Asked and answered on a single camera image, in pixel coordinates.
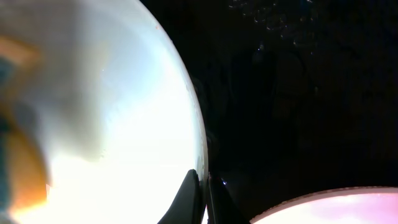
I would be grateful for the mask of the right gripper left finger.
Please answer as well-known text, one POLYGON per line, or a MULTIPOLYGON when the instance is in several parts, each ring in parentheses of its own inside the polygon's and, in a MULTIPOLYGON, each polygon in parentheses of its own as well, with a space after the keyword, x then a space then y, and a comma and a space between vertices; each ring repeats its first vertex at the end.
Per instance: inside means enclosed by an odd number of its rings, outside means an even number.
POLYGON ((200 224, 201 193, 196 170, 187 172, 171 206, 158 224, 200 224))

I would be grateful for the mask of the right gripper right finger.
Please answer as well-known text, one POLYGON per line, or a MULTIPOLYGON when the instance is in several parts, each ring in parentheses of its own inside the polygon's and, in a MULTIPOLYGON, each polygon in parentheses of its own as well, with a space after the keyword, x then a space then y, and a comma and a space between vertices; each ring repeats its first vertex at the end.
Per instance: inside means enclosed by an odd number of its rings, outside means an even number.
POLYGON ((217 175, 209 175, 206 205, 209 224, 249 224, 217 175))

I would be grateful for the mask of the mint plate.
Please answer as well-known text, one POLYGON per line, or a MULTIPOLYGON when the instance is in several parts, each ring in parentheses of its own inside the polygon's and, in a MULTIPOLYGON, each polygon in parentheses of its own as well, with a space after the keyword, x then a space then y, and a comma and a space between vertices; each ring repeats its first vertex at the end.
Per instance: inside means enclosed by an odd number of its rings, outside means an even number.
POLYGON ((2 1, 1 35, 41 63, 8 112, 45 160, 44 203, 17 223, 157 223, 187 172, 208 169, 187 69, 139 1, 2 1))

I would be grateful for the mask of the white plate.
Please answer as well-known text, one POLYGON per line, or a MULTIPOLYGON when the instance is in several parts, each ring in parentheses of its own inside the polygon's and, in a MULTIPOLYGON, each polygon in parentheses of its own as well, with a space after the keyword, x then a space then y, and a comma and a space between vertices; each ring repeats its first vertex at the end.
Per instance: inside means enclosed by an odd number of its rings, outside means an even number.
POLYGON ((268 209, 253 224, 397 224, 396 187, 346 187, 304 195, 268 209))

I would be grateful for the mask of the green yellow sponge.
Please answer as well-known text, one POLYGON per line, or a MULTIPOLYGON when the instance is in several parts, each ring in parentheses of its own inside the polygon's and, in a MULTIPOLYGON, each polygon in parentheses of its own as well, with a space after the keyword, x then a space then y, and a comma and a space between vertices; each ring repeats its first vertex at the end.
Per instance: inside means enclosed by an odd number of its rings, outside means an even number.
POLYGON ((38 48, 1 37, 1 216, 16 218, 45 203, 47 171, 37 144, 17 123, 12 107, 40 67, 38 48))

